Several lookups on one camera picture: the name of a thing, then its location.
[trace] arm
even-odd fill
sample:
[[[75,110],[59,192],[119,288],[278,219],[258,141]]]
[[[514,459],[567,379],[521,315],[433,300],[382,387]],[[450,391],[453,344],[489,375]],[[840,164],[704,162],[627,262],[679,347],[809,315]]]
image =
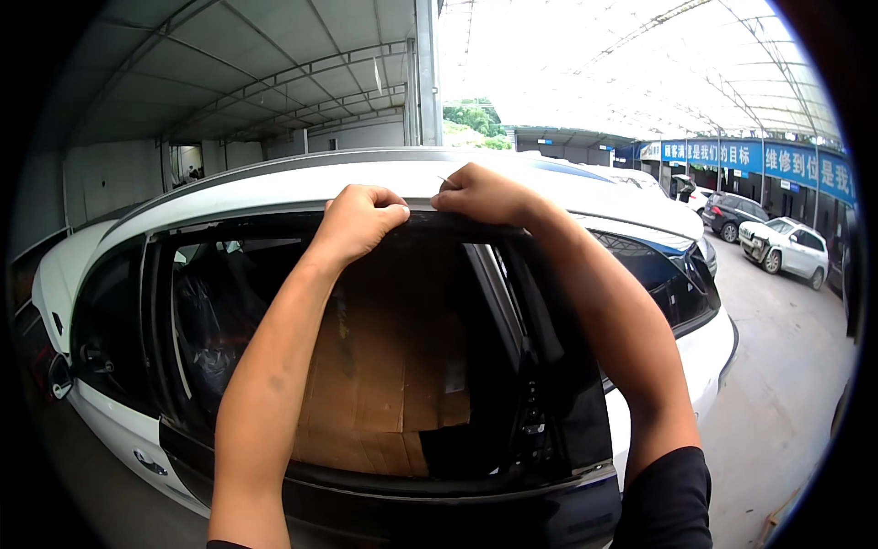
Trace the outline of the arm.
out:
[[[271,302],[219,406],[208,539],[289,547],[281,486],[323,309],[344,268],[408,219],[382,187],[349,185]]]
[[[680,353],[665,316],[637,279],[568,212],[477,164],[452,174],[433,197],[433,207],[524,227],[543,246],[594,355],[628,402],[626,487],[668,452],[701,446]]]

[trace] blue banner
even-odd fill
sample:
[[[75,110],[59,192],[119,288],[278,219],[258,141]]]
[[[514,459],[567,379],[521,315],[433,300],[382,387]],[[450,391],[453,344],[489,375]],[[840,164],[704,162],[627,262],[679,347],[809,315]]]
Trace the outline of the blue banner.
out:
[[[794,181],[814,189],[819,179],[820,191],[853,205],[857,194],[853,173],[847,161],[832,153],[796,145],[766,143],[766,175]]]
[[[765,147],[763,159],[762,141],[756,140],[723,139],[718,143],[716,139],[647,141],[640,144],[639,156],[641,160],[720,165],[729,170],[759,174],[762,173],[764,160],[767,176],[796,182],[811,189],[817,187],[819,178],[820,191],[847,204],[856,203],[853,173],[842,156],[820,151],[818,158],[813,147],[770,141],[766,142]]]

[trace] black sleeve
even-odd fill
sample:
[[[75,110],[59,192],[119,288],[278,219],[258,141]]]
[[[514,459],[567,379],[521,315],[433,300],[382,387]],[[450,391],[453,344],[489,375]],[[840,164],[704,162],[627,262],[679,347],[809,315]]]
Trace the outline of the black sleeve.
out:
[[[248,549],[248,547],[232,543],[231,541],[212,539],[207,542],[207,549]]]
[[[612,549],[712,547],[709,505],[710,472],[701,448],[668,452],[625,492]]]

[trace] cardboard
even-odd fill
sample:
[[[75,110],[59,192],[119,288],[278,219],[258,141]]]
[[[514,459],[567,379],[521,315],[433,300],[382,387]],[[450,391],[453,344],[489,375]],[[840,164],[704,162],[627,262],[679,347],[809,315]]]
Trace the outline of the cardboard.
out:
[[[292,458],[427,476],[419,431],[469,422],[464,326],[446,300],[451,244],[351,265],[314,345]]]

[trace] hand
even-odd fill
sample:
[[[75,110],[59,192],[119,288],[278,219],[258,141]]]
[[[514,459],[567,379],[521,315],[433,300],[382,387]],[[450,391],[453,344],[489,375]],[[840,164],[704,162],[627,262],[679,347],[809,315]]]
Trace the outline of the hand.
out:
[[[392,191],[350,184],[329,200],[309,251],[344,268],[371,252],[391,229],[405,223],[406,201]]]
[[[451,174],[430,204],[439,212],[462,213],[482,223],[524,227],[542,197],[523,184],[478,164]]]

